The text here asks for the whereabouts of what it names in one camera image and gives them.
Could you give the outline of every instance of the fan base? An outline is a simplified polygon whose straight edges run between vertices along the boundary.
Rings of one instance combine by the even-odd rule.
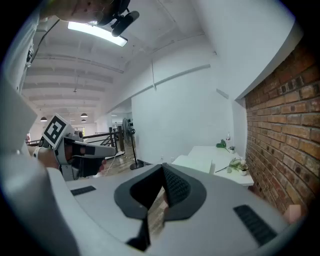
[[[133,163],[133,164],[130,165],[130,170],[139,169],[139,168],[142,168],[142,167],[144,167],[144,166],[145,166],[145,165],[144,165],[143,162],[137,162],[137,164],[136,164],[136,163]]]

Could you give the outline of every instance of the white table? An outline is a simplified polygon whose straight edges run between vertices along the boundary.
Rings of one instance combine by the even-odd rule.
[[[188,156],[181,155],[172,164],[223,177],[244,187],[252,186],[254,180],[249,173],[246,176],[241,176],[236,170],[231,173],[227,173],[227,169],[219,171],[227,167],[233,158],[240,157],[237,153],[232,154],[224,148],[216,146],[194,146]]]

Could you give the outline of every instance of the railing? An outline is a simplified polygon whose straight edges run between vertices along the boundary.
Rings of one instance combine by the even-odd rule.
[[[123,131],[121,126],[118,126],[117,132],[112,132],[112,128],[110,127],[108,133],[99,132],[99,134],[96,134],[96,135],[83,137],[84,140],[88,140],[92,138],[97,138],[97,139],[85,141],[85,143],[89,143],[89,144],[95,143],[95,145],[105,146],[105,147],[110,146],[115,148],[116,152],[118,153],[117,141],[119,141],[120,151],[122,152],[125,151],[124,136],[123,136]],[[28,146],[37,147],[39,145],[39,142],[40,142],[40,139],[27,142],[26,144]]]

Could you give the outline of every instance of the brick wall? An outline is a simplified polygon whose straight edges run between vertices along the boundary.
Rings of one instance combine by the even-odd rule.
[[[320,187],[320,70],[302,40],[245,96],[254,190],[284,212],[308,210]]]

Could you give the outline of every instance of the standing fan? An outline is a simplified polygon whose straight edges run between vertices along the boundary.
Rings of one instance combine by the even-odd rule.
[[[131,138],[131,145],[132,145],[132,149],[133,149],[135,163],[130,165],[130,170],[135,170],[135,169],[139,169],[141,167],[144,167],[145,166],[144,163],[137,162],[137,158],[136,158],[136,152],[135,152],[135,146],[134,146],[134,135],[136,133],[136,130],[131,128],[131,124],[129,123],[129,121],[126,118],[123,119],[123,121],[122,121],[122,129],[123,129],[123,133],[124,133],[125,143],[130,145],[130,138]]]

